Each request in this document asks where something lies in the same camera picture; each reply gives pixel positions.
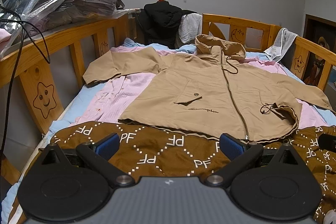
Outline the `clear plastic bag of clothes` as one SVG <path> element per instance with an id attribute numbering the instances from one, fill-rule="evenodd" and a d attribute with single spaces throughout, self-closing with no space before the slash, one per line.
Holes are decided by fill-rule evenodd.
<path id="1" fill-rule="evenodd" d="M 1 27 L 16 34 L 21 26 L 12 20 L 24 20 L 31 36 L 63 25 L 111 16 L 125 7 L 122 0 L 5 0 Z"/>

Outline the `grey mesh towel with label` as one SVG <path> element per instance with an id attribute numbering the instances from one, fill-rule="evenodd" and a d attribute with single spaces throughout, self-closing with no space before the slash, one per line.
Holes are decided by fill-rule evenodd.
<path id="1" fill-rule="evenodd" d="M 289 31 L 287 28 L 281 28 L 274 43 L 264 51 L 269 61 L 279 62 L 285 56 L 297 36 L 298 34 Z"/>

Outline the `light blue bed sheet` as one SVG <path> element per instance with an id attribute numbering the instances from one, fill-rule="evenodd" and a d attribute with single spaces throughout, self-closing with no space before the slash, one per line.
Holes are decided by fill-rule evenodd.
<path id="1" fill-rule="evenodd" d="M 185 53 L 188 55 L 196 53 L 196 46 L 193 44 L 186 44 L 178 49 L 170 50 L 166 46 L 157 43 L 149 45 L 154 48 L 160 55 L 168 55 L 170 53 Z M 287 75 L 297 81 L 300 81 L 289 69 L 281 63 L 274 63 L 270 61 L 265 53 L 247 52 L 246 62 L 255 67 L 264 69 L 271 73 L 279 73 Z M 152 75 L 141 74 L 137 77 L 125 79 L 123 87 L 130 91 L 129 96 L 135 97 L 139 95 L 140 88 L 144 88 L 149 84 L 153 78 Z M 78 119 L 84 115 L 87 108 L 90 108 L 91 102 L 96 98 L 96 94 L 104 89 L 105 84 L 98 84 L 92 88 L 83 87 L 72 102 L 65 108 L 60 117 L 53 121 L 49 127 L 49 131 L 42 141 L 38 144 L 38 148 L 44 147 L 50 142 L 51 138 L 60 130 L 67 128 L 77 123 Z M 317 106 L 311 106 L 306 102 L 300 101 L 302 104 L 303 117 L 300 119 L 299 128 L 307 128 L 311 126 L 334 126 L 335 115 L 330 110 L 320 109 Z M 19 187 L 19 182 L 16 182 L 7 192 L 2 201 L 1 223 L 9 223 L 9 216 L 11 210 L 14 208 L 14 200 Z"/>

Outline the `brown PF patterned blanket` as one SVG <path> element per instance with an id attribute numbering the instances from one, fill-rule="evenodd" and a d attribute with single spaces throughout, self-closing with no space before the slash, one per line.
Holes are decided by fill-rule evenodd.
<path id="1" fill-rule="evenodd" d="M 205 177 L 229 162 L 220 153 L 218 140 L 140 125 L 85 122 L 58 131 L 51 142 L 62 148 L 74 148 L 81 141 L 100 141 L 114 132 L 120 137 L 120 151 L 109 162 L 135 180 L 145 175 Z M 323 197 L 314 220 L 335 223 L 335 153 L 317 148 L 317 138 L 323 133 L 335 135 L 335 126 L 304 128 L 265 148 L 274 152 L 283 143 L 295 146 L 321 184 Z"/>

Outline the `black garment on rail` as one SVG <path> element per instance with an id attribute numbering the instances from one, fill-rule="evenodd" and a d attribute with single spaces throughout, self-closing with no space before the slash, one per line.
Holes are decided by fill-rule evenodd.
<path id="1" fill-rule="evenodd" d="M 146 4 L 135 18 L 143 33 L 145 45 L 156 43 L 173 50 L 182 17 L 192 13 L 194 12 L 171 5 L 168 1 L 157 1 Z"/>

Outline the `grey white striped cloth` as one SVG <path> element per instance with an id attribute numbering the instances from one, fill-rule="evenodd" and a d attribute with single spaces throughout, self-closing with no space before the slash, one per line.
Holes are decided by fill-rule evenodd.
<path id="1" fill-rule="evenodd" d="M 190 13 L 181 17 L 178 36 L 182 44 L 193 43 L 195 37 L 202 32 L 202 15 Z"/>

